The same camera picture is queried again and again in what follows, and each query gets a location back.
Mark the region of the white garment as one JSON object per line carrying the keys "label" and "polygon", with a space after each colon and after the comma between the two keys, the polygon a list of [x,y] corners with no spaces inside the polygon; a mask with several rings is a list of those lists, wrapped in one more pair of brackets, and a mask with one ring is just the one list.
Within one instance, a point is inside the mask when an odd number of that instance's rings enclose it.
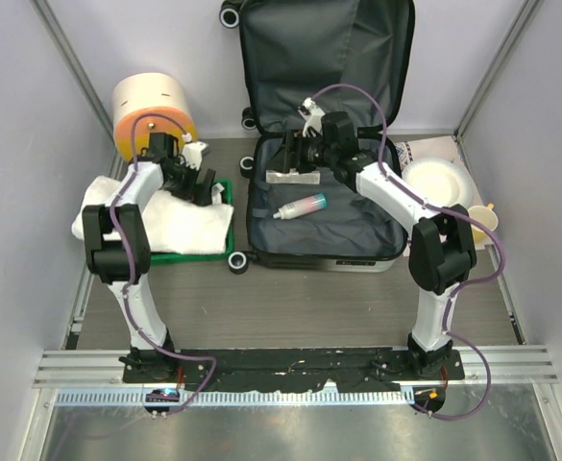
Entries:
{"label": "white garment", "polygon": [[[75,238],[84,241],[82,212],[85,206],[105,205],[119,185],[119,181],[105,176],[98,176],[89,185],[71,225]],[[153,253],[219,255],[226,250],[233,211],[232,205],[196,206],[158,190],[141,215]]]}

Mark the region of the white black space suitcase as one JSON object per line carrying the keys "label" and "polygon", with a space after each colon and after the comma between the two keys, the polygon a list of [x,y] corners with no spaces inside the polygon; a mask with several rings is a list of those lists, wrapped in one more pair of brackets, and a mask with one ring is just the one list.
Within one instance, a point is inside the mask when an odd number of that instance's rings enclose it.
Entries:
{"label": "white black space suitcase", "polygon": [[[339,183],[328,168],[317,185],[269,184],[285,132],[300,131],[298,112],[312,98],[324,112],[344,111],[362,149],[400,166],[382,137],[402,101],[415,27],[410,1],[225,1],[223,26],[239,32],[249,104],[242,124],[259,132],[240,162],[249,181],[246,232],[252,256],[270,268],[380,273],[399,259],[405,230],[371,201]],[[292,220],[283,205],[324,194],[328,206]]]}

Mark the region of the round mini drawer cabinet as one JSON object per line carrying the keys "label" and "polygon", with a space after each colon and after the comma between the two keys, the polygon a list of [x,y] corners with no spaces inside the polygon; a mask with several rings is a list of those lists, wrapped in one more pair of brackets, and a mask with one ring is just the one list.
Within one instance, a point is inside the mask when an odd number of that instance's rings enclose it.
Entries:
{"label": "round mini drawer cabinet", "polygon": [[123,79],[112,92],[111,107],[114,145],[126,162],[133,158],[133,146],[138,154],[148,147],[150,133],[170,133],[180,147],[185,133],[187,140],[198,139],[183,87],[167,74],[146,72]]}

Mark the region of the silver rectangular box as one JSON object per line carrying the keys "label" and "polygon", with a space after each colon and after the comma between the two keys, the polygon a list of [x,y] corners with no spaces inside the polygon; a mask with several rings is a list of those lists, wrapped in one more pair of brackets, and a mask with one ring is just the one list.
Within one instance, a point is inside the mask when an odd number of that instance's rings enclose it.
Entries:
{"label": "silver rectangular box", "polygon": [[320,183],[321,175],[319,171],[309,173],[289,172],[281,173],[268,170],[265,173],[265,180],[269,184],[306,184],[317,185]]}

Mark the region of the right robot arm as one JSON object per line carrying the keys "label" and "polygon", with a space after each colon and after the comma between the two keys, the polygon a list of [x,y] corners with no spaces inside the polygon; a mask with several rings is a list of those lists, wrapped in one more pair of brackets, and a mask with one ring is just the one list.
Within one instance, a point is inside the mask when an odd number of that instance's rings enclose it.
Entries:
{"label": "right robot arm", "polygon": [[360,147],[344,111],[300,108],[305,125],[287,132],[282,172],[330,169],[334,178],[387,212],[410,240],[409,273],[419,287],[416,322],[408,335],[408,371],[419,379],[438,373],[452,351],[450,323],[457,292],[476,265],[476,249],[460,205],[436,207],[384,161]]}

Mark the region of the yellow cup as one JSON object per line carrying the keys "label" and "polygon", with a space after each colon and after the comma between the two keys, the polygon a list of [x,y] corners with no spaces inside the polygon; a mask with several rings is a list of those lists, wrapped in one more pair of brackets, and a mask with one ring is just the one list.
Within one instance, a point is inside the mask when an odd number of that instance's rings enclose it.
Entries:
{"label": "yellow cup", "polygon": [[[499,218],[494,211],[493,204],[471,206],[468,209],[468,213],[470,218],[483,225],[489,231],[495,231],[499,225]],[[481,243],[488,238],[488,234],[476,225],[472,225],[472,234],[475,244]]]}

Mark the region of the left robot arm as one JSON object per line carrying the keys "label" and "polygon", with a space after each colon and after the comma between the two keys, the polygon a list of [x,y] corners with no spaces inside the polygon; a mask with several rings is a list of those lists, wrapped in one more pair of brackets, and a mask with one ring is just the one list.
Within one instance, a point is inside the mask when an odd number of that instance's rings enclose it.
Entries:
{"label": "left robot arm", "polygon": [[82,224],[89,272],[116,298],[130,332],[133,361],[144,358],[144,371],[155,382],[170,381],[182,356],[157,311],[148,272],[152,251],[142,213],[154,194],[169,185],[175,196],[208,204],[215,172],[198,182],[208,145],[170,133],[152,133],[148,147],[135,150],[124,179],[101,205],[85,206]]}

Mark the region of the pink blue spray bottle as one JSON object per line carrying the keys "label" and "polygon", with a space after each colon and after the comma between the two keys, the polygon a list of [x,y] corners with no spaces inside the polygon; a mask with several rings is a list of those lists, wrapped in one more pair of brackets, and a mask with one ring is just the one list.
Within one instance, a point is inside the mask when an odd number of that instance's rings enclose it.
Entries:
{"label": "pink blue spray bottle", "polygon": [[274,214],[274,219],[292,220],[325,209],[328,206],[324,194],[315,194],[281,206]]}

